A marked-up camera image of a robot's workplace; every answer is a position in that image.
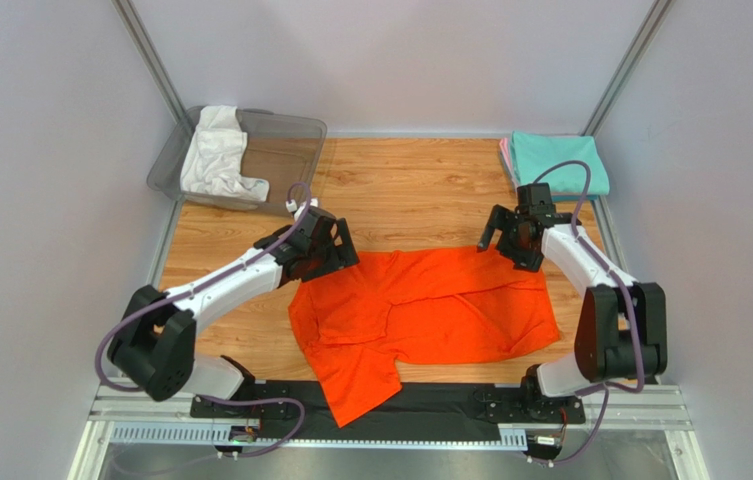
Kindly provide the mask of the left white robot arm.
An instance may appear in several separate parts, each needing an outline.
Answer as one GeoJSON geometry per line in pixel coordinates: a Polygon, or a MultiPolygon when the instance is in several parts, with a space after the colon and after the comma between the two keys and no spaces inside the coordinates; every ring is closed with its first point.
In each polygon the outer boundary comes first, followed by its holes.
{"type": "Polygon", "coordinates": [[[241,304],[291,281],[308,282],[358,264],[345,219],[305,205],[294,222],[256,241],[239,258],[197,280],[134,292],[124,318],[96,352],[154,401],[178,393],[230,400],[245,382],[231,360],[200,354],[200,333],[241,304]]]}

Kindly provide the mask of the orange t shirt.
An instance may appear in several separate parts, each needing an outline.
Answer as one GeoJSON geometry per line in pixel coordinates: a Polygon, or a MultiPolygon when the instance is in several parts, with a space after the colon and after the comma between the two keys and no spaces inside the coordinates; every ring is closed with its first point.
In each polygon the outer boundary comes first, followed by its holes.
{"type": "Polygon", "coordinates": [[[543,273],[473,246],[362,252],[299,285],[296,341],[344,428],[401,391],[397,362],[498,362],[560,338],[543,273]]]}

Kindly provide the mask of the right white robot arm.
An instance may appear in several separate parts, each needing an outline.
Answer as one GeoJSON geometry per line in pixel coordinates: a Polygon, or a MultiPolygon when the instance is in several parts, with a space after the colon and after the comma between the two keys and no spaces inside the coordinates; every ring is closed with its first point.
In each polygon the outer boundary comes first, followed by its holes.
{"type": "Polygon", "coordinates": [[[576,212],[557,210],[548,184],[520,186],[516,193],[516,207],[492,207],[478,251],[494,247],[515,269],[528,272],[550,261],[582,299],[572,353],[533,367],[528,378],[548,398],[608,388],[641,392],[668,364],[664,290],[613,264],[576,212]]]}

